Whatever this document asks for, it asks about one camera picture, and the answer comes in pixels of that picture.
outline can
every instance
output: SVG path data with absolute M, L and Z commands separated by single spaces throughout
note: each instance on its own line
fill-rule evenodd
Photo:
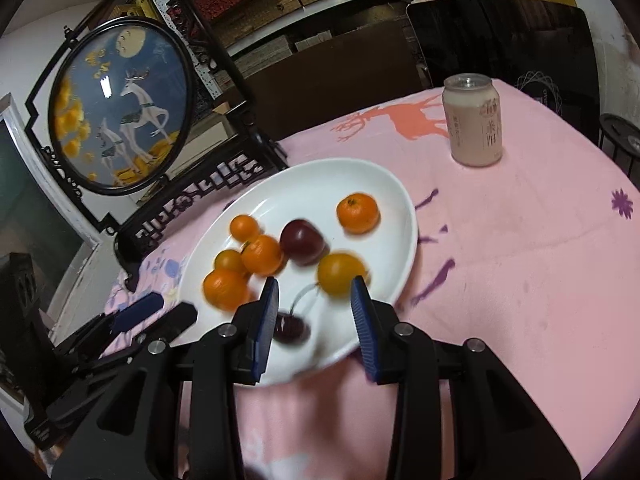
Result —
M 465 73 L 445 79 L 442 103 L 456 161 L 482 167 L 500 160 L 500 96 L 490 77 Z

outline stool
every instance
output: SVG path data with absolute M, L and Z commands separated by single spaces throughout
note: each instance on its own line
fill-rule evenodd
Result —
M 600 116 L 600 129 L 602 135 L 598 139 L 598 147 L 602 149 L 604 137 L 613 143 L 613 161 L 616 161 L 618 149 L 625 152 L 630 158 L 629 170 L 626 176 L 631 177 L 636 160 L 640 160 L 640 130 L 632 123 L 614 114 L 602 114 Z

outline pink tablecloth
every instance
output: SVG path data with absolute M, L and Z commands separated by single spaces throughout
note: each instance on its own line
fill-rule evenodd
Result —
M 633 213 L 640 197 L 561 118 L 504 83 L 496 87 L 504 156 L 490 168 L 452 160 L 440 89 L 282 144 L 292 165 L 353 156 L 402 180 L 421 244 L 397 306 L 401 317 L 439 340 L 487 341 L 586 475 L 640 397 L 640 222 Z M 228 200 L 209 196 L 175 221 L 174 234 L 143 263 L 136 294 L 115 285 L 107 312 L 150 290 L 171 308 L 185 258 Z M 237 400 L 245 463 L 264 478 L 385 477 L 395 389 L 367 384 L 356 359 L 290 384 L 238 390 Z

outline oval plate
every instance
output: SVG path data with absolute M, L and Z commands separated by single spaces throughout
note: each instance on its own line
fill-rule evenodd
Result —
M 361 236 L 346 234 L 335 213 L 338 202 L 356 192 L 374 197 L 382 216 L 372 232 Z M 332 251 L 347 250 L 362 258 L 371 275 L 371 297 L 385 303 L 394 304 L 398 300 L 414 263 L 418 239 L 414 204 L 391 172 L 356 158 L 327 158 L 294 166 L 247 191 L 200 239 L 187 261 L 178 290 L 181 301 L 194 304 L 198 320 L 174 345 L 197 341 L 232 318 L 207 303 L 202 281 L 211 272 L 213 260 L 220 251 L 240 248 L 229 234 L 229 224 L 239 214 L 253 216 L 264 232 L 276 240 L 289 221 L 309 220 Z M 316 281 L 316 266 L 299 267 L 288 262 L 276 278 L 280 284 L 280 310 L 288 311 L 299 291 Z M 252 276 L 249 280 L 256 296 L 263 285 L 264 278 Z M 302 298 L 295 313 L 310 326 L 310 337 L 300 346 L 284 346 L 273 341 L 260 386 L 285 383 L 306 370 L 325 368 L 358 347 L 348 298 L 331 300 L 316 289 Z

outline silver screw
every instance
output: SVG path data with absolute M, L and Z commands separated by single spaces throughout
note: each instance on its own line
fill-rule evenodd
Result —
M 394 327 L 394 332 L 400 336 L 408 336 L 414 333 L 414 327 L 408 323 L 398 323 Z
M 482 339 L 478 339 L 477 337 L 471 338 L 466 342 L 466 345 L 469 347 L 469 350 L 475 353 L 480 353 L 486 348 L 484 341 L 482 341 Z
M 160 341 L 159 339 L 152 341 L 151 343 L 149 343 L 149 346 L 146 347 L 146 349 L 149 350 L 149 353 L 153 355 L 161 354 L 162 352 L 164 352 L 165 348 L 166 343 L 164 341 Z
M 224 325 L 220 325 L 218 327 L 218 333 L 222 337 L 231 337 L 233 335 L 236 335 L 237 331 L 238 329 L 233 323 L 225 323 Z

